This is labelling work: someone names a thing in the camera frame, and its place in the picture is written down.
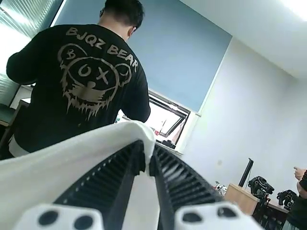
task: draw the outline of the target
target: open window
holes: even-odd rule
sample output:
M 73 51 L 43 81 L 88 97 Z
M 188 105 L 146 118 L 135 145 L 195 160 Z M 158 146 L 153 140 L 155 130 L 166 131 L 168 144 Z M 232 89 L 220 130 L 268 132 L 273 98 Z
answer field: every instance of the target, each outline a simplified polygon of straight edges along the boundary
M 174 102 L 150 92 L 151 114 L 146 124 L 152 128 L 158 142 L 175 148 L 190 111 Z M 120 111 L 118 121 L 128 120 Z

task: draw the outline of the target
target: man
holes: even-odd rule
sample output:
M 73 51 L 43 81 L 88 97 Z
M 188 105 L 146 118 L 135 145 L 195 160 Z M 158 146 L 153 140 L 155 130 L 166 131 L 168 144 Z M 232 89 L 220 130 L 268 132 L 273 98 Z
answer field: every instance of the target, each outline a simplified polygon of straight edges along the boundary
M 294 167 L 295 177 L 298 180 L 298 199 L 293 204 L 283 230 L 307 229 L 307 170 Z
M 48 28 L 9 58 L 9 78 L 35 83 L 10 154 L 25 155 L 110 125 L 120 109 L 132 120 L 148 119 L 145 73 L 126 43 L 143 15 L 138 0 L 107 0 L 98 25 Z

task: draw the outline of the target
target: white robot part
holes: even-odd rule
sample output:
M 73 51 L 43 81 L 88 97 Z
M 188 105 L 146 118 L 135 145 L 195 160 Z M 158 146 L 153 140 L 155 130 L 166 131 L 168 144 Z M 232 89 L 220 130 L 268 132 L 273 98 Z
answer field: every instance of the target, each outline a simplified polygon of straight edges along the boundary
M 262 230 L 263 228 L 250 216 L 229 203 L 187 206 L 175 214 L 175 230 Z
M 104 230 L 99 211 L 41 204 L 27 210 L 13 230 Z
M 175 216 L 175 230 L 263 229 L 229 202 L 187 206 Z M 104 230 L 99 211 L 61 205 L 38 205 L 26 211 L 13 230 Z

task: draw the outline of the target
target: black equipment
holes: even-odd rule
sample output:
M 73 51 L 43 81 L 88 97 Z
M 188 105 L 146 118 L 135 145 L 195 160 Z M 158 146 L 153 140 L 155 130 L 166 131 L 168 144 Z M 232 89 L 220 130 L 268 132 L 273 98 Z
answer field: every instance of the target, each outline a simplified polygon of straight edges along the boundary
M 257 176 L 248 182 L 250 192 L 258 199 L 265 198 L 268 194 L 273 194 L 275 190 L 263 177 Z
M 292 190 L 286 190 L 277 194 L 278 204 L 284 205 L 284 209 L 290 210 L 297 199 L 297 195 Z
M 245 181 L 246 181 L 246 179 L 248 177 L 248 174 L 249 174 L 249 172 L 251 170 L 251 167 L 253 167 L 253 164 L 254 164 L 254 161 L 251 158 L 249 158 L 248 165 L 247 165 L 247 167 L 246 167 L 246 169 L 245 169 L 245 171 L 244 171 L 244 173 L 242 175 L 242 178 L 240 180 L 240 183 L 239 183 L 240 187 L 243 187 L 243 185 L 245 184 Z

